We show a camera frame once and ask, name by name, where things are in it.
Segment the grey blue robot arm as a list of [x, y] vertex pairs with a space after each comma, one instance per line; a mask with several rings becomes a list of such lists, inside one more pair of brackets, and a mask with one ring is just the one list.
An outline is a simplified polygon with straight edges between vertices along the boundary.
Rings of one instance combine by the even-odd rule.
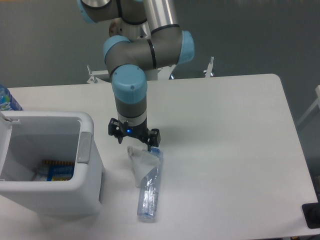
[[190, 62], [195, 55], [192, 35], [183, 31], [172, 0], [79, 0], [78, 8], [88, 23], [120, 19], [122, 29], [103, 44], [103, 60], [109, 73], [117, 118], [108, 134], [119, 142], [124, 137], [158, 147], [160, 131], [147, 127], [146, 72]]

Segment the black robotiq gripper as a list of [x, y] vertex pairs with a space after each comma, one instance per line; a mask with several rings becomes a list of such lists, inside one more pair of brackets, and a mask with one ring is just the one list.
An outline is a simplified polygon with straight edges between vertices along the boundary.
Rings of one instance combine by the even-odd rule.
[[159, 147], [161, 142], [160, 130], [158, 128], [149, 130], [146, 119], [139, 125], [129, 126], [127, 123], [111, 118], [108, 123], [108, 135], [115, 137], [119, 144], [124, 137], [138, 139], [147, 145], [148, 151], [151, 151], [152, 147]]

